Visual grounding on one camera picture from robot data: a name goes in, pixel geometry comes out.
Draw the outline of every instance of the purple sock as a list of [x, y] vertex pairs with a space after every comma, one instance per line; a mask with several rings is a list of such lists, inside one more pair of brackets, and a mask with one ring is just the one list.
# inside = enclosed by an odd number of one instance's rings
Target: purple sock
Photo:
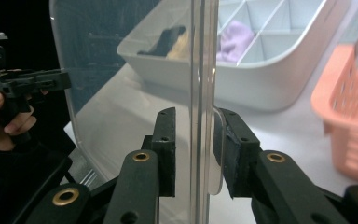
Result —
[[254, 38], [255, 34], [250, 27], [239, 21], [232, 21], [220, 35], [216, 60], [236, 63]]

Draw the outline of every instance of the pink plastic basket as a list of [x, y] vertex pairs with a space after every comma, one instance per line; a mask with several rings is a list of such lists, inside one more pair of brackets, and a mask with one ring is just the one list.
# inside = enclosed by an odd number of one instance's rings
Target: pink plastic basket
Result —
[[331, 136], [333, 163], [358, 180], [358, 43], [336, 46], [311, 96]]

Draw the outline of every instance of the transparent plastic panel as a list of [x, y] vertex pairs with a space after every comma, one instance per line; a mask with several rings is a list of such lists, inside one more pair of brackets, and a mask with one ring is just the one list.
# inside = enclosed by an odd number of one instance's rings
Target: transparent plastic panel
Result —
[[216, 2], [50, 0], [76, 144], [102, 179], [176, 108], [176, 192], [160, 198], [160, 223], [208, 222]]

